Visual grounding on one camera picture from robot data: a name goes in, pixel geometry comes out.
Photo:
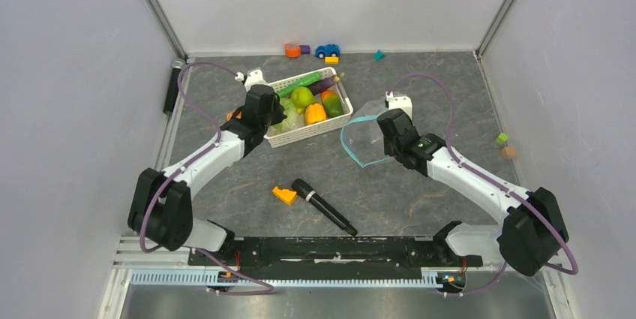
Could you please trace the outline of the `clear zip top bag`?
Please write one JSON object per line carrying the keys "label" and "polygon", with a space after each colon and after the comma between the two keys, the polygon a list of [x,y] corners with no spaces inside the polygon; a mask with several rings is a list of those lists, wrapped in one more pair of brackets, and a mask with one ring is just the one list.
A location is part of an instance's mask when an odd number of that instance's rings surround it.
{"label": "clear zip top bag", "polygon": [[383,99],[368,101],[340,130],[340,143],[348,156],[360,167],[381,164],[390,159],[384,153],[384,136],[377,123],[387,111]]}

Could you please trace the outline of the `green toy cabbage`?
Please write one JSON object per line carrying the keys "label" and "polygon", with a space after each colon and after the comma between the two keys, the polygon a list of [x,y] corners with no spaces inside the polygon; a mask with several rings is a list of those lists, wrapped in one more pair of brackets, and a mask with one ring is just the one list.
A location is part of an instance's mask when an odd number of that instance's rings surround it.
{"label": "green toy cabbage", "polygon": [[274,136],[299,129],[304,124],[303,115],[298,113],[296,106],[289,98],[281,98],[280,104],[286,117],[281,123],[271,127],[271,134]]}

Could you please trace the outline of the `green toy pear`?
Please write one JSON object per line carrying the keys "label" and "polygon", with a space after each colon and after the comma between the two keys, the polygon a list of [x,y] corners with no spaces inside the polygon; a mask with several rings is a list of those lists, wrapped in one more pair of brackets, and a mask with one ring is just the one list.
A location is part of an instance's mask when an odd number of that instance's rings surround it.
{"label": "green toy pear", "polygon": [[297,113],[303,113],[308,106],[317,102],[314,94],[307,87],[294,89],[290,95],[290,100],[295,106]]}

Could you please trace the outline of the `orange toy bell pepper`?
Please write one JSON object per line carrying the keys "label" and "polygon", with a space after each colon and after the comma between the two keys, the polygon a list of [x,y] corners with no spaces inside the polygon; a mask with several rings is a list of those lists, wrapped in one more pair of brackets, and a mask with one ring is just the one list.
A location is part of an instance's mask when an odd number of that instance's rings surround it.
{"label": "orange toy bell pepper", "polygon": [[313,125],[328,119],[324,106],[320,103],[310,104],[304,111],[304,122],[306,125]]}

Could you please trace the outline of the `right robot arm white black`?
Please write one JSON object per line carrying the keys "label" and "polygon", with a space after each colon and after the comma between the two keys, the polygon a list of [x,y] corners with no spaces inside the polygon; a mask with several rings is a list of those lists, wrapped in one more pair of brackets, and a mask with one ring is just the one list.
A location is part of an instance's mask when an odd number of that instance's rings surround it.
{"label": "right robot arm white black", "polygon": [[452,265],[465,255],[495,257],[520,274],[533,276],[562,251],[571,265],[567,272],[578,273],[567,246],[569,233],[551,191],[543,187],[531,191],[487,172],[441,137],[420,134],[402,109],[383,113],[377,123],[386,155],[406,169],[452,188],[496,222],[484,227],[452,224],[433,244],[439,263]]}

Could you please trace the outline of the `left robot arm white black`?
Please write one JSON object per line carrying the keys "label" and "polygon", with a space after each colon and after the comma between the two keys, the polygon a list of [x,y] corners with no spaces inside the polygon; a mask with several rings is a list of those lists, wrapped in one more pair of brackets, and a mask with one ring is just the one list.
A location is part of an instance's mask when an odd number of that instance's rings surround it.
{"label": "left robot arm white black", "polygon": [[128,227],[142,241],[175,251],[202,248],[217,264],[229,263],[236,254],[230,231],[212,221],[194,218],[192,199],[222,170],[261,144],[268,129],[284,119],[275,90],[252,86],[237,114],[217,135],[177,164],[163,170],[148,168],[137,180],[127,218]]}

